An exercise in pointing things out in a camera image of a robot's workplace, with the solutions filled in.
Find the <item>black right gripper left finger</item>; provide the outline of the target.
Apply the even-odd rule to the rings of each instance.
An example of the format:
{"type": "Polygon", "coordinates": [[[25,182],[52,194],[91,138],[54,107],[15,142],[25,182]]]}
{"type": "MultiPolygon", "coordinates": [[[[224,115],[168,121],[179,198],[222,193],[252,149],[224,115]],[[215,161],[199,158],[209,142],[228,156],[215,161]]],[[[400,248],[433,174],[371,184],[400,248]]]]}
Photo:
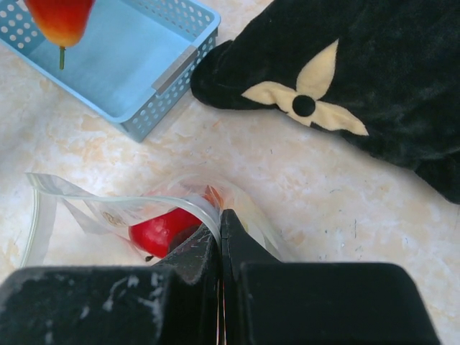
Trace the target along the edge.
{"type": "Polygon", "coordinates": [[[17,270],[1,285],[1,342],[215,344],[218,281],[205,227],[152,266],[17,270]]]}

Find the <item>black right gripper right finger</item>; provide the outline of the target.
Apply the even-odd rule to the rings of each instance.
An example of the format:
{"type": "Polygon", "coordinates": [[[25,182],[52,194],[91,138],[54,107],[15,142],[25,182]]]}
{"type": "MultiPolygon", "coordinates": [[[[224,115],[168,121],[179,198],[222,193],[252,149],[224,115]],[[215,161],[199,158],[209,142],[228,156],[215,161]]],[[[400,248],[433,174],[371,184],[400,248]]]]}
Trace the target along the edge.
{"type": "Polygon", "coordinates": [[[409,274],[386,262],[281,262],[221,216],[228,344],[438,344],[409,274]]]}

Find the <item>red toy apple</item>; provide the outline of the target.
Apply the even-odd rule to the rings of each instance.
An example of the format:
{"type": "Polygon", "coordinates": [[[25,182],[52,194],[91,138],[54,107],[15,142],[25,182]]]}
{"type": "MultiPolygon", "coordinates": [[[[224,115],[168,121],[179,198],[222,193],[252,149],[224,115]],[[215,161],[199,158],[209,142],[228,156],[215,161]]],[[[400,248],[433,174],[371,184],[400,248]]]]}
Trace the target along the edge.
{"type": "Polygon", "coordinates": [[[131,241],[154,257],[166,257],[200,226],[202,221],[181,209],[173,210],[129,227],[131,241]]]}

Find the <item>orange toy orange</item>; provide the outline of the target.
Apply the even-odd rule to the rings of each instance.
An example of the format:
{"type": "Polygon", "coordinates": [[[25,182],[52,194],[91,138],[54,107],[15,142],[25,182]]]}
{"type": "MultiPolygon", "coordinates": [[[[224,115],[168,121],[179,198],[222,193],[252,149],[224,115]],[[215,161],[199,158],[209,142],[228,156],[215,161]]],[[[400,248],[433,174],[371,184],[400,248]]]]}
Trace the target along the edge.
{"type": "Polygon", "coordinates": [[[208,201],[215,209],[224,209],[224,199],[218,190],[213,186],[206,186],[203,192],[203,198],[208,201]]]}

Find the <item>clear dotted zip top bag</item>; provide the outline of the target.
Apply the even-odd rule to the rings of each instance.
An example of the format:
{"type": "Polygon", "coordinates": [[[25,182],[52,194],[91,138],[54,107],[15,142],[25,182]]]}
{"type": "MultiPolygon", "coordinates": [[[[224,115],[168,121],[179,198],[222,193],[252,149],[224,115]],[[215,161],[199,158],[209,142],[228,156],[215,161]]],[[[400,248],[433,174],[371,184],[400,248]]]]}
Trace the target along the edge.
{"type": "Polygon", "coordinates": [[[216,240],[221,215],[236,212],[244,230],[270,254],[293,261],[294,254],[241,188],[220,175],[186,169],[140,196],[97,196],[56,175],[29,173],[32,223],[21,267],[39,265],[145,265],[148,252],[129,237],[129,227],[181,208],[202,221],[216,240]],[[203,198],[207,185],[224,199],[215,209],[203,198]]]}

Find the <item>red yellow toy pepper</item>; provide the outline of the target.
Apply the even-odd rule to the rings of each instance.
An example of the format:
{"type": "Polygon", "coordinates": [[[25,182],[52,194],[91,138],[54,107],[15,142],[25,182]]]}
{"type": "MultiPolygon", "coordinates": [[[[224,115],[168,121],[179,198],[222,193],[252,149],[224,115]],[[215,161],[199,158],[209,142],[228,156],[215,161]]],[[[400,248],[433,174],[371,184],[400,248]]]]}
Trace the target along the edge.
{"type": "Polygon", "coordinates": [[[59,69],[65,68],[65,51],[82,39],[95,0],[27,0],[25,5],[41,33],[60,48],[59,69]]]}

